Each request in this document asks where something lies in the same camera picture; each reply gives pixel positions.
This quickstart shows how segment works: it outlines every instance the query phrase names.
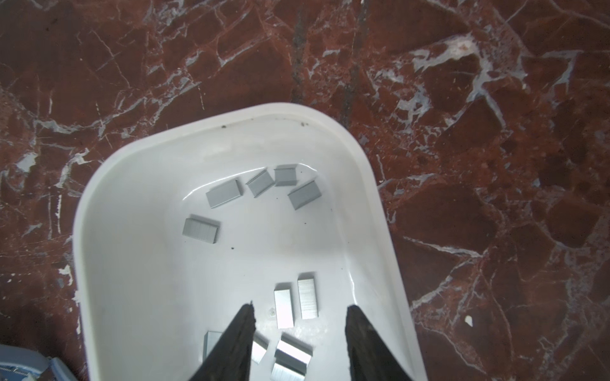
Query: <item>red marble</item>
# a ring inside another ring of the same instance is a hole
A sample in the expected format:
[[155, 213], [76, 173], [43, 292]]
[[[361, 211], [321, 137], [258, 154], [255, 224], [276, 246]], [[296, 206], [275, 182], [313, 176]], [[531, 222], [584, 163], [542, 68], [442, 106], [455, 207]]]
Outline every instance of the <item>red marble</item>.
[[609, 50], [598, 0], [0, 1], [0, 342], [87, 379], [93, 172], [292, 101], [371, 161], [430, 380], [610, 380]]

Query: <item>white plastic tray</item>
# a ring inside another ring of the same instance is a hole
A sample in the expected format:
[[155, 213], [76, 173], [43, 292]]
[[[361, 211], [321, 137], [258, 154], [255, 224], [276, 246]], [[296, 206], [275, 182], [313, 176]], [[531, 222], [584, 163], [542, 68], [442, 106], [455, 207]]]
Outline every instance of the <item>white plastic tray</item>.
[[[299, 163], [322, 197], [294, 211], [272, 187], [211, 209], [206, 192]], [[217, 243], [182, 236], [191, 214], [221, 222]], [[403, 368], [426, 380], [373, 172], [356, 140], [308, 107], [265, 104], [133, 142], [97, 170], [74, 223], [91, 381], [186, 381], [208, 330], [252, 301], [270, 339], [251, 380], [267, 381], [281, 331], [273, 290], [291, 282], [295, 327], [314, 347], [307, 380], [347, 381], [346, 308], [359, 305]], [[314, 272], [320, 317], [301, 320], [296, 280]]]

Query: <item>blue plastic object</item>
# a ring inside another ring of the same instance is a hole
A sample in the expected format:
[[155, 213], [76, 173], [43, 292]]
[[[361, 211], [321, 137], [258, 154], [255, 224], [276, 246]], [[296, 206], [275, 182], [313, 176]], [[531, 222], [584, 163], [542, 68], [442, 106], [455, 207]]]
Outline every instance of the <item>blue plastic object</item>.
[[35, 380], [49, 366], [57, 381], [77, 381], [66, 364], [57, 357], [49, 361], [36, 351], [0, 344], [0, 380]]
[[78, 381], [74, 374], [70, 372], [66, 364], [59, 358], [52, 358], [51, 361], [49, 361], [49, 365], [57, 381]]

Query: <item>marble surface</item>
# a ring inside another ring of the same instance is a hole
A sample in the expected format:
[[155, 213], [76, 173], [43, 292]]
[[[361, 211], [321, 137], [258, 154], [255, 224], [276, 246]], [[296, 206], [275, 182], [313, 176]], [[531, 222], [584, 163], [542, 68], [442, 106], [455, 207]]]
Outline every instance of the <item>marble surface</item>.
[[431, 381], [608, 380], [609, 52], [603, 0], [0, 0], [0, 342], [86, 380], [87, 180], [290, 101], [366, 151]]

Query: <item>white bowl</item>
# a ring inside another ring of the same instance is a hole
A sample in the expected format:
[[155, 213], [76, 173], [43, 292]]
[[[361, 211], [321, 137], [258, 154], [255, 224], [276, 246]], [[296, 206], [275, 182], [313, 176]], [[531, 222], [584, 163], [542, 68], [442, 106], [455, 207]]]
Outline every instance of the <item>white bowl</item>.
[[[322, 197], [294, 210], [292, 187], [211, 209], [206, 192], [298, 163]], [[191, 214], [221, 222], [217, 242], [183, 236]], [[357, 141], [308, 107], [265, 104], [133, 142], [97, 170], [74, 223], [74, 260], [91, 381], [186, 381], [208, 330], [253, 302], [270, 340], [251, 380], [269, 379], [273, 290], [292, 283], [295, 327], [314, 348], [309, 380], [349, 380], [345, 316], [359, 305], [402, 367], [426, 380], [375, 178]], [[296, 280], [314, 272], [320, 316], [302, 320]]]

